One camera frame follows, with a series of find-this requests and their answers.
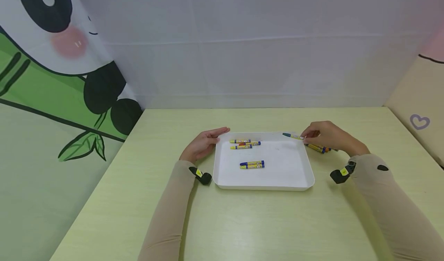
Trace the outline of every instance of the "beige sleeve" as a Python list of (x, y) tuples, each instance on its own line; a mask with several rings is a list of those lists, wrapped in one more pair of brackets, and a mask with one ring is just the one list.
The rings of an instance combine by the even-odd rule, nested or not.
[(188, 199), (196, 176), (190, 162), (178, 161), (146, 232), (138, 261), (178, 261)]
[(443, 261), (444, 241), (376, 155), (354, 156), (351, 174), (396, 261)]

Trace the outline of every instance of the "hand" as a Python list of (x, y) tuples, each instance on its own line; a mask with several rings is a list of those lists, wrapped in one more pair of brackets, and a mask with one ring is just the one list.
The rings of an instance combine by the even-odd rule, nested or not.
[(343, 150), (350, 157), (370, 154), (367, 146), (331, 121), (312, 122), (301, 134), (304, 143)]
[(230, 129), (228, 127), (222, 127), (200, 133), (185, 148), (179, 160), (185, 160), (195, 164), (197, 160), (210, 154), (214, 149), (214, 145), (219, 141), (218, 137), (227, 132), (230, 132)]

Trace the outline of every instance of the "light green table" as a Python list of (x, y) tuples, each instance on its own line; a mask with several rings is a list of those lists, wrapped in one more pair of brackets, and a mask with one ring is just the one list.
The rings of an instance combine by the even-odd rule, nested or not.
[[(183, 148), (202, 130), (301, 132), (331, 120), (365, 142), (444, 235), (444, 173), (391, 111), (329, 109), (150, 109), (52, 257), (52, 261), (136, 260), (152, 213)], [(185, 261), (389, 260), (388, 247), (353, 182), (329, 174), (342, 152), (307, 149), (315, 185), (304, 192), (222, 190), (196, 185), (185, 223)], [(213, 171), (214, 156), (200, 169)]]

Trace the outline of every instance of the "plastic tray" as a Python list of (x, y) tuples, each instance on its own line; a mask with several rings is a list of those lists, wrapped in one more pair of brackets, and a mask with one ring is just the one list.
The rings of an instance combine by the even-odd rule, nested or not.
[[(213, 180), (222, 189), (304, 191), (315, 183), (306, 146), (300, 140), (283, 136), (282, 132), (226, 133), (219, 138)], [(251, 139), (262, 144), (233, 150), (230, 147), (236, 144), (230, 140), (234, 139)], [(239, 168), (242, 162), (261, 160), (265, 161), (264, 168)]]

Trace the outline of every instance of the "purple heart outline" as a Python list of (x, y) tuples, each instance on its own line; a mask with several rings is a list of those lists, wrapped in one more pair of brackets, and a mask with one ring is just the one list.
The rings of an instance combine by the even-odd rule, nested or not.
[[(416, 125), (415, 121), (414, 121), (415, 118), (418, 119), (418, 122), (425, 121), (425, 124), (422, 125), (422, 126)], [(420, 115), (412, 114), (410, 116), (410, 123), (413, 125), (413, 127), (415, 127), (416, 130), (422, 130), (422, 129), (425, 129), (427, 126), (430, 125), (430, 118), (428, 118), (426, 116), (425, 117), (421, 117)]]

